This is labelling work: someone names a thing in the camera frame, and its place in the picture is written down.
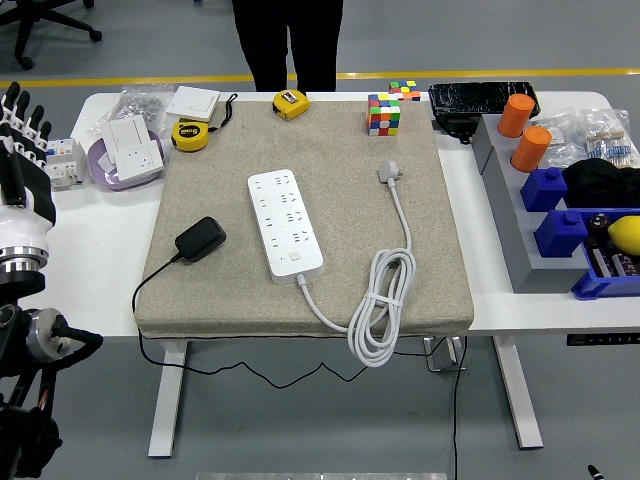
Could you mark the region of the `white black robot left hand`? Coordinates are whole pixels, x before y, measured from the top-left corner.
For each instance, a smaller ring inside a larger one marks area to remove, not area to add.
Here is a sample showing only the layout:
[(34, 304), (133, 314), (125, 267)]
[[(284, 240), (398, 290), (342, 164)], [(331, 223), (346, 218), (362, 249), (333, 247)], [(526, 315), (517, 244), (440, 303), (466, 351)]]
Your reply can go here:
[(28, 112), (30, 94), (13, 82), (1, 99), (1, 247), (45, 250), (56, 223), (45, 172), (51, 131), (44, 108)]

